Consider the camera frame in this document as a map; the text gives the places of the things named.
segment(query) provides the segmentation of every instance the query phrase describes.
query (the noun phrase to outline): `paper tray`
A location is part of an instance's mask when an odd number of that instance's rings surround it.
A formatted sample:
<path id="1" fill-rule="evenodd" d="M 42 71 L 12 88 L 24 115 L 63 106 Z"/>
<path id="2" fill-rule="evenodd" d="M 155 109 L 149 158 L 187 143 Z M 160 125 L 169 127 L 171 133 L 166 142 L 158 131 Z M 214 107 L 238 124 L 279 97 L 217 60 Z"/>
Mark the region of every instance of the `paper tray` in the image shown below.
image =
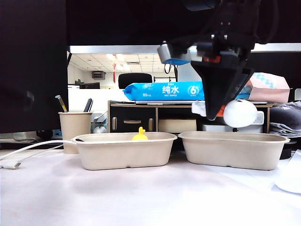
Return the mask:
<path id="1" fill-rule="evenodd" d="M 273 170 L 289 139 L 263 133 L 192 131 L 179 134 L 187 160 L 204 165 Z"/>
<path id="2" fill-rule="evenodd" d="M 81 163 L 88 170 L 162 166 L 169 160 L 177 136 L 146 132 L 149 140 L 132 140 L 137 133 L 99 133 L 80 135 L 75 141 Z"/>

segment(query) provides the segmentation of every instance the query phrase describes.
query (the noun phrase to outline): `tabletop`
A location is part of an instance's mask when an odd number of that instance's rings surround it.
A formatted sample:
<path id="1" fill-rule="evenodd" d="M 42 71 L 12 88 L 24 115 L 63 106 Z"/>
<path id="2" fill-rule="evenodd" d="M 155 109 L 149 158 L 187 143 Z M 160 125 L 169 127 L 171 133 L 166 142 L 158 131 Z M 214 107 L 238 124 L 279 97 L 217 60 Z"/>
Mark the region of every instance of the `tabletop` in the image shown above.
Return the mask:
<path id="1" fill-rule="evenodd" d="M 273 183 L 287 162 L 236 169 L 176 152 L 165 166 L 90 171 L 78 154 L 51 150 L 0 169 L 1 225 L 301 225 L 301 195 Z"/>

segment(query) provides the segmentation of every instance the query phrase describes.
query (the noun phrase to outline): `robotic arm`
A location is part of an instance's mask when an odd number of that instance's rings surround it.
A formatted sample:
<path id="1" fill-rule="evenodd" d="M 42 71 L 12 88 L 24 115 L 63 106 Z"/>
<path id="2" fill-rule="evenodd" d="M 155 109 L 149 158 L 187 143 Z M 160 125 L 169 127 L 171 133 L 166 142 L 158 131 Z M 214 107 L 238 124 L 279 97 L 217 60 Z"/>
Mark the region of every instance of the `robotic arm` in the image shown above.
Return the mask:
<path id="1" fill-rule="evenodd" d="M 253 69 L 244 68 L 256 42 L 266 44 L 277 29 L 277 0 L 273 25 L 266 40 L 256 33 L 261 0 L 183 0 L 190 11 L 214 8 L 198 34 L 163 42 L 158 48 L 163 64 L 191 63 L 203 81 L 207 119 L 214 120 L 223 105 L 233 100 L 248 82 Z M 189 47 L 197 46 L 196 53 Z"/>

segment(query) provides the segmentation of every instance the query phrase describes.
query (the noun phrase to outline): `air conditioner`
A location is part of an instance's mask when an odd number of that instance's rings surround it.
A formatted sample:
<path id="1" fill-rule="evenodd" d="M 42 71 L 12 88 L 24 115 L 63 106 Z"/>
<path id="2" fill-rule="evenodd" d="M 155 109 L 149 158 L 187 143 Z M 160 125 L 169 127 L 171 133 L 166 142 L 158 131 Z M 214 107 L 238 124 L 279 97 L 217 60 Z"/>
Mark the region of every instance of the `air conditioner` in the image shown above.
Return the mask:
<path id="1" fill-rule="evenodd" d="M 92 79 L 105 79 L 105 72 L 92 71 Z"/>

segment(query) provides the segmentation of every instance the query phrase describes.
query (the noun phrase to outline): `rubber duck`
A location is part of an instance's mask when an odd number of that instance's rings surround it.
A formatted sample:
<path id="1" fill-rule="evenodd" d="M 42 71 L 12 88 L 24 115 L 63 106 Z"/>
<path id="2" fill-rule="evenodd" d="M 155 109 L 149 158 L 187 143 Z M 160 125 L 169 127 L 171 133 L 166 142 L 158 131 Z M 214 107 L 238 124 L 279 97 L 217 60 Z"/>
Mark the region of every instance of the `rubber duck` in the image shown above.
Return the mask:
<path id="1" fill-rule="evenodd" d="M 139 127 L 139 133 L 135 135 L 132 140 L 148 140 L 147 136 L 144 135 L 145 129 L 143 127 Z"/>

